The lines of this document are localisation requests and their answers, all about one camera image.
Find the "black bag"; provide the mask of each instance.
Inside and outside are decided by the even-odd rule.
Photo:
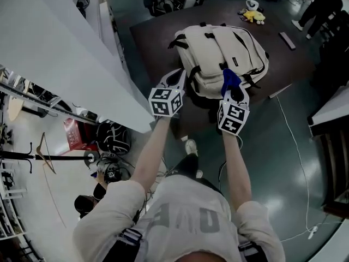
[[[123,155],[129,152],[131,140],[127,128],[116,122],[103,122],[97,129],[97,145],[101,151],[110,157]]]

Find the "harness strap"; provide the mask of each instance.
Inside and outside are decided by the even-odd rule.
[[[254,242],[247,242],[238,247],[247,262],[268,262],[261,246]]]
[[[122,258],[123,262],[134,262],[141,245],[142,234],[133,229],[125,229],[109,250],[103,262],[114,262]]]

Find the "sneaker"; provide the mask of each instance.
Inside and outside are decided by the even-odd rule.
[[[299,30],[299,31],[303,31],[303,27],[299,25],[299,22],[297,20],[292,20],[292,24],[294,26],[296,26],[296,28]]]
[[[196,172],[196,178],[202,178],[203,177],[203,172],[201,170],[198,170]]]
[[[185,142],[185,151],[188,155],[194,153],[198,156],[196,142],[193,139],[189,139]]]

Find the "gray t-shirt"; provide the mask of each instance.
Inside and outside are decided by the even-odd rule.
[[[147,241],[149,262],[176,261],[197,251],[240,262],[238,246],[254,241],[269,262],[284,262],[282,244],[273,231],[267,208],[244,203],[231,222],[226,199],[218,192],[185,176],[165,178],[157,187],[147,213],[134,225],[132,218],[143,205],[145,191],[135,181],[110,183],[107,193],[90,214],[81,219],[73,240],[83,261],[102,261],[125,228],[139,231]]]

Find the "hand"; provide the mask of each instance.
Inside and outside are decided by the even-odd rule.
[[[104,173],[103,173],[101,170],[98,170],[98,171],[97,171],[96,181],[97,181],[99,184],[104,183]]]

